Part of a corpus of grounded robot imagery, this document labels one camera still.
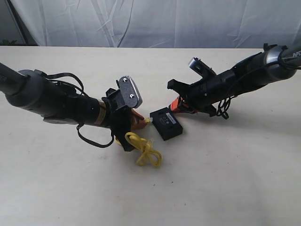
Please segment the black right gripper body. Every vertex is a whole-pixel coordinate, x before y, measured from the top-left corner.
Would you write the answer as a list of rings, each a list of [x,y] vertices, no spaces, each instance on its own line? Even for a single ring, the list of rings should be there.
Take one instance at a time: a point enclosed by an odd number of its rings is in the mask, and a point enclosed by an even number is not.
[[[206,113],[210,117],[213,117],[217,115],[217,110],[213,104],[209,102],[206,87],[206,83],[211,79],[204,81],[201,78],[199,81],[192,84],[186,84],[172,79],[167,83],[167,88],[183,97],[185,102],[198,113]]]

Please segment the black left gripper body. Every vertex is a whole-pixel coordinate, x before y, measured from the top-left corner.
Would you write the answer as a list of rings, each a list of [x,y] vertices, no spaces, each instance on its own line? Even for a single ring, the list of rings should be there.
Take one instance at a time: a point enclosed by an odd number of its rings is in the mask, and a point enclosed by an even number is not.
[[[125,152],[131,152],[134,147],[126,140],[126,133],[131,131],[131,109],[125,103],[120,89],[109,88],[102,97],[108,113],[108,126],[123,147]]]

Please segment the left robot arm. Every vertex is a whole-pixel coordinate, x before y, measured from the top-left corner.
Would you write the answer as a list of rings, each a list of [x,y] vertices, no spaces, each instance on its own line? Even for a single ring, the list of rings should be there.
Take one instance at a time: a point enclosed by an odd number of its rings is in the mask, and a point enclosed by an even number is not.
[[[107,128],[112,141],[119,141],[130,152],[128,133],[143,129],[148,119],[135,111],[143,100],[128,75],[116,81],[101,99],[90,97],[81,80],[72,73],[46,74],[40,70],[14,71],[0,65],[0,90],[15,107],[43,117],[52,124],[74,124],[77,130],[84,125]]]

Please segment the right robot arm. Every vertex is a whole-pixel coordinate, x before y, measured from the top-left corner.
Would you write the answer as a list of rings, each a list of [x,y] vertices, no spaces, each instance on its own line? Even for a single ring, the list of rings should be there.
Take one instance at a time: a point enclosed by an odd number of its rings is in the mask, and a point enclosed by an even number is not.
[[[170,80],[167,88],[179,96],[168,108],[173,113],[207,113],[228,119],[227,111],[233,98],[295,75],[301,68],[301,46],[265,43],[262,52],[220,74],[196,57],[189,62],[189,68],[201,79],[192,84]]]

